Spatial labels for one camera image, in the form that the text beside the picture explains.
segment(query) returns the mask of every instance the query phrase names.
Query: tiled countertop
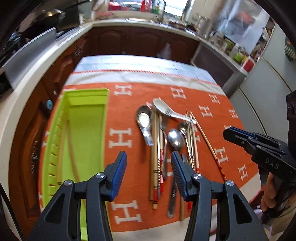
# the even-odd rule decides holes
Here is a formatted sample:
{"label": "tiled countertop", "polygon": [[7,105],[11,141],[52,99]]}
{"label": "tiled countertop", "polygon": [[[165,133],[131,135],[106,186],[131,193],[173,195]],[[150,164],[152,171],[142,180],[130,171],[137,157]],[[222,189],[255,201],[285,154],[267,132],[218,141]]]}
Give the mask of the tiled countertop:
{"label": "tiled countertop", "polygon": [[92,70],[137,70],[176,74],[186,78],[194,78],[210,83],[216,83],[204,69],[171,60],[130,55],[108,55],[84,57],[75,68],[75,72]]}

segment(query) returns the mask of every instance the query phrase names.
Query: blue gripper pad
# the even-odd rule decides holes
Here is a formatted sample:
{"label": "blue gripper pad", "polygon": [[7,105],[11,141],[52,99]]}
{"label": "blue gripper pad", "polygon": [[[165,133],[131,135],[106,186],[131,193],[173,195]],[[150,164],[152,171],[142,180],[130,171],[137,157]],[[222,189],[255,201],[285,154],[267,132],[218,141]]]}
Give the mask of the blue gripper pad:
{"label": "blue gripper pad", "polygon": [[232,130],[232,131],[239,132],[239,133],[241,133],[241,134],[243,134],[243,135],[245,135],[245,136],[252,137],[252,138],[255,139],[255,134],[252,134],[251,132],[244,131],[244,130],[239,129],[239,128],[236,128],[236,127],[234,127],[234,126],[231,126],[231,127],[229,127],[228,129],[229,129],[229,130]]}
{"label": "blue gripper pad", "polygon": [[101,198],[104,201],[112,202],[118,195],[120,185],[126,171],[127,155],[121,151],[115,162],[106,166],[104,174],[107,176],[105,183],[100,188]]}
{"label": "blue gripper pad", "polygon": [[187,202],[194,201],[196,199],[198,189],[192,184],[191,177],[194,174],[192,167],[183,162],[179,152],[177,151],[172,153],[170,159],[180,195]]}

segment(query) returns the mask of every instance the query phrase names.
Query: green container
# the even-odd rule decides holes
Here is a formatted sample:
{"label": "green container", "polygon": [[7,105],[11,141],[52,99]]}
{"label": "green container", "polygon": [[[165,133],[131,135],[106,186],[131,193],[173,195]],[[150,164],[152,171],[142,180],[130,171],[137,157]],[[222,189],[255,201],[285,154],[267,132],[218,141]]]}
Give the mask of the green container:
{"label": "green container", "polygon": [[233,57],[233,59],[236,60],[236,62],[238,62],[239,64],[242,62],[243,58],[244,58],[244,55],[240,52],[235,54],[235,56]]}
{"label": "green container", "polygon": [[[104,170],[108,89],[65,91],[58,103],[44,152],[41,191],[45,207],[63,181],[86,181]],[[85,202],[81,238],[87,239]]]}

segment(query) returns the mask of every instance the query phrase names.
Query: metal spoon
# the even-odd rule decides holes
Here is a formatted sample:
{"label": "metal spoon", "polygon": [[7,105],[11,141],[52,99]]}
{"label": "metal spoon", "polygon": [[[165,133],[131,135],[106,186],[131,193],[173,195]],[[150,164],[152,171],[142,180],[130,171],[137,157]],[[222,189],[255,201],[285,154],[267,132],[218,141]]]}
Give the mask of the metal spoon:
{"label": "metal spoon", "polygon": [[171,129],[168,132],[168,141],[177,151],[180,150],[185,144],[182,134],[176,129]]}
{"label": "metal spoon", "polygon": [[163,100],[159,99],[159,98],[155,98],[153,99],[153,104],[155,106],[156,109],[158,109],[158,111],[160,111],[161,113],[169,116],[169,117],[174,117],[174,118],[178,118],[184,121],[188,121],[188,122],[192,122],[193,124],[196,124],[195,120],[190,119],[189,117],[185,116],[185,115],[181,115],[175,111],[173,111],[168,105],[167,103],[165,103]]}
{"label": "metal spoon", "polygon": [[150,133],[152,119],[153,114],[148,106],[143,105],[137,110],[136,120],[144,136],[145,143],[148,146],[154,145],[152,135]]}
{"label": "metal spoon", "polygon": [[192,156],[191,156],[191,151],[190,151],[189,144],[188,144],[188,141],[187,141],[187,128],[188,128],[188,125],[187,125],[187,123],[185,121],[180,122],[179,125],[178,125],[179,131],[185,137],[187,150],[188,150],[188,156],[189,156],[189,164],[193,167],[193,160],[192,160]]}
{"label": "metal spoon", "polygon": [[[171,129],[168,132],[168,141],[170,142],[170,144],[175,150],[180,150],[185,144],[182,134],[180,133],[180,131],[176,129]],[[177,193],[177,185],[176,185],[175,177],[173,177],[171,195],[170,195],[168,212],[167,212],[168,218],[172,218],[175,215],[176,193]]]}

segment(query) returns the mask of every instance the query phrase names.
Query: bottle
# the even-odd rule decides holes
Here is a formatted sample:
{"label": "bottle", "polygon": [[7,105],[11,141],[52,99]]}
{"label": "bottle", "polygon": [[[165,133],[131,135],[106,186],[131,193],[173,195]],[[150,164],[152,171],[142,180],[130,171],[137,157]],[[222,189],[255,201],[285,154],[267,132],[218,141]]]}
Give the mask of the bottle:
{"label": "bottle", "polygon": [[155,13],[155,14],[158,14],[159,13],[159,1],[156,1],[155,3],[154,3],[154,7],[152,7],[153,8],[153,13]]}
{"label": "bottle", "polygon": [[152,6],[152,0],[143,0],[140,8],[141,12],[149,12]]}
{"label": "bottle", "polygon": [[235,44],[235,46],[232,48],[231,52],[229,53],[229,57],[233,58],[239,51],[239,45]]}

